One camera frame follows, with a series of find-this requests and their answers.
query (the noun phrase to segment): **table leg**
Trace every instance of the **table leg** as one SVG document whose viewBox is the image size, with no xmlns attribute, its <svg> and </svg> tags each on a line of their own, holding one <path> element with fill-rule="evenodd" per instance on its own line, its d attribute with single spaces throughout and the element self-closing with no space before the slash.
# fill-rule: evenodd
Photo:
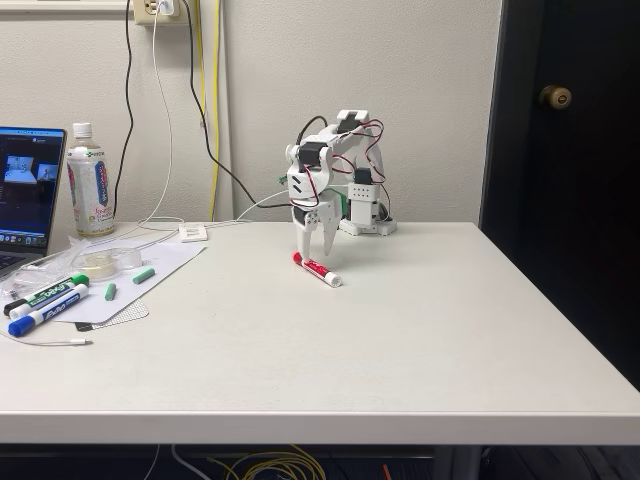
<svg viewBox="0 0 640 480">
<path fill-rule="evenodd" d="M 434 480 L 477 480 L 480 446 L 437 447 Z"/>
</svg>

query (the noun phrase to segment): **plastic bottle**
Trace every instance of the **plastic bottle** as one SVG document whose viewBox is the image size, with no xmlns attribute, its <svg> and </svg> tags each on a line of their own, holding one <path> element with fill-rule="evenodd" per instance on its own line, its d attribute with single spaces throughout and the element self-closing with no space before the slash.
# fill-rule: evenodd
<svg viewBox="0 0 640 480">
<path fill-rule="evenodd" d="M 90 123 L 74 123 L 76 141 L 67 152 L 71 202 L 80 235 L 113 232 L 113 205 L 109 192 L 106 156 L 92 139 Z"/>
</svg>

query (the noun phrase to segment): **door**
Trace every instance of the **door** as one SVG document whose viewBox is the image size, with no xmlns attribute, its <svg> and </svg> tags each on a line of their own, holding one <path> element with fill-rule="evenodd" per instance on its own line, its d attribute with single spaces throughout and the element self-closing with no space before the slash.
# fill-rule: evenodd
<svg viewBox="0 0 640 480">
<path fill-rule="evenodd" d="M 640 2 L 524 3 L 531 29 L 501 40 L 516 65 L 498 72 L 481 226 L 640 389 Z M 505 83 L 514 68 L 526 85 Z"/>
</svg>

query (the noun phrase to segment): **red wire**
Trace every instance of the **red wire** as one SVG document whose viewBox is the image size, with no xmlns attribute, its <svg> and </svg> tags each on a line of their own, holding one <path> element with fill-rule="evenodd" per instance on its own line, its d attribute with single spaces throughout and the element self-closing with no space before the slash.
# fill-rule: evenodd
<svg viewBox="0 0 640 480">
<path fill-rule="evenodd" d="M 389 467 L 386 464 L 382 465 L 382 471 L 384 473 L 385 480 L 391 480 L 391 474 L 389 473 Z"/>
<path fill-rule="evenodd" d="M 316 185 L 315 185 L 315 183 L 313 183 L 313 179 L 311 178 L 311 172 L 309 171 L 309 168 L 305 166 L 304 169 L 307 171 L 307 177 L 309 177 L 309 182 L 311 183 L 311 188 L 313 188 L 313 194 L 316 196 L 316 204 L 315 205 L 302 205 L 302 204 L 294 202 L 291 199 L 289 199 L 289 202 L 291 203 L 291 205 L 294 205 L 296 207 L 316 208 L 318 205 L 320 205 L 320 197 L 318 196 L 318 191 L 316 190 Z"/>
<path fill-rule="evenodd" d="M 377 143 L 382 138 L 382 134 L 384 133 L 384 123 L 382 123 L 377 118 L 374 118 L 373 120 L 369 120 L 366 123 L 361 123 L 360 126 L 363 127 L 364 129 L 371 128 L 371 127 L 377 127 L 377 128 L 380 129 L 380 133 L 377 134 L 377 135 L 371 135 L 371 134 L 368 134 L 368 133 L 360 133 L 360 132 L 351 131 L 351 132 L 343 133 L 340 136 L 340 138 L 344 138 L 344 137 L 346 137 L 348 135 L 357 135 L 359 137 L 369 137 L 369 138 L 373 138 L 374 139 L 373 142 L 371 142 L 371 144 L 367 147 L 367 150 L 365 151 L 365 156 L 367 157 L 367 162 L 369 163 L 369 166 L 373 169 L 374 172 L 376 172 L 378 174 L 379 177 L 382 178 L 382 182 L 373 182 L 373 183 L 378 184 L 378 185 L 382 185 L 387 180 L 387 177 L 385 177 L 382 173 L 380 173 L 380 170 L 378 170 L 376 168 L 376 166 L 371 162 L 371 158 L 369 158 L 369 152 L 371 151 L 371 149 L 373 147 L 375 147 L 377 145 Z M 334 155 L 334 157 L 336 157 L 336 156 L 345 159 L 344 157 L 342 157 L 340 155 Z M 340 173 L 347 173 L 347 172 L 336 170 L 336 169 L 334 169 L 334 170 L 336 172 L 340 172 Z"/>
<path fill-rule="evenodd" d="M 355 173 L 355 171 L 356 171 L 356 166 L 353 164 L 353 162 L 351 162 L 351 160 L 349 160 L 349 159 L 348 159 L 348 158 L 346 158 L 346 157 L 343 157 L 342 155 L 334 155 L 334 156 L 333 156 L 333 158 L 340 158 L 340 159 L 344 160 L 344 161 L 345 161 L 345 162 L 347 162 L 349 165 L 351 165 L 351 169 L 352 169 L 352 171 L 351 171 L 351 172 L 347 172 L 347 171 L 345 171 L 345 170 L 340 170 L 339 168 L 334 168 L 334 169 L 333 169 L 333 171 L 334 171 L 334 172 L 346 173 L 347 175 L 350 175 L 350 174 L 352 174 L 352 173 Z"/>
</svg>

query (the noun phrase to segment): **dry erase marker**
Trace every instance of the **dry erase marker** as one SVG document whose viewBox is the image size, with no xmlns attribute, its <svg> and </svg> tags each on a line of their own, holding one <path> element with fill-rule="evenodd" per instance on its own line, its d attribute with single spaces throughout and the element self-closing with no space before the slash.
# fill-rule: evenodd
<svg viewBox="0 0 640 480">
<path fill-rule="evenodd" d="M 307 272 L 312 273 L 324 283 L 333 288 L 342 285 L 342 279 L 327 267 L 324 267 L 319 263 L 314 262 L 313 260 L 307 260 L 306 262 L 303 262 L 300 252 L 296 252 L 293 254 L 293 261 L 304 268 Z"/>
<path fill-rule="evenodd" d="M 110 283 L 107 285 L 107 288 L 104 290 L 104 299 L 107 302 L 110 302 L 116 296 L 116 284 Z"/>
<path fill-rule="evenodd" d="M 19 305 L 11 310 L 9 312 L 9 318 L 11 318 L 11 320 L 17 320 L 20 317 L 24 317 L 34 310 L 38 310 L 51 303 L 55 299 L 66 295 L 71 290 L 73 290 L 76 285 L 89 285 L 89 277 L 82 274 L 74 275 L 68 281 L 60 282 L 56 285 L 53 285 L 47 290 L 42 290 L 40 292 L 34 293 L 33 295 L 30 295 L 30 297 L 35 298 L 32 298 L 27 301 L 27 303 Z"/>
<path fill-rule="evenodd" d="M 89 287 L 86 285 L 78 285 L 66 295 L 54 300 L 44 308 L 31 312 L 15 322 L 9 324 L 9 333 L 14 337 L 21 337 L 29 332 L 32 328 L 40 325 L 42 322 L 51 320 L 56 315 L 61 314 L 65 310 L 71 308 L 89 293 Z"/>
<path fill-rule="evenodd" d="M 156 274 L 156 271 L 153 268 L 147 268 L 146 270 L 143 270 L 138 275 L 133 277 L 133 283 L 138 285 L 139 283 L 144 282 L 148 278 L 153 277 L 155 274 Z"/>
<path fill-rule="evenodd" d="M 11 312 L 11 310 L 13 310 L 14 308 L 19 307 L 20 305 L 24 305 L 25 303 L 36 299 L 38 296 L 44 294 L 50 288 L 55 287 L 56 285 L 59 285 L 61 283 L 73 282 L 74 278 L 77 278 L 79 275 L 80 274 L 78 274 L 78 273 L 74 273 L 70 277 L 63 278 L 61 280 L 55 281 L 53 283 L 50 283 L 46 287 L 42 287 L 40 290 L 38 290 L 35 293 L 32 293 L 31 295 L 27 295 L 24 298 L 20 298 L 20 299 L 16 300 L 15 302 L 8 303 L 7 305 L 4 306 L 4 314 L 5 315 L 9 315 L 9 312 Z"/>
</svg>

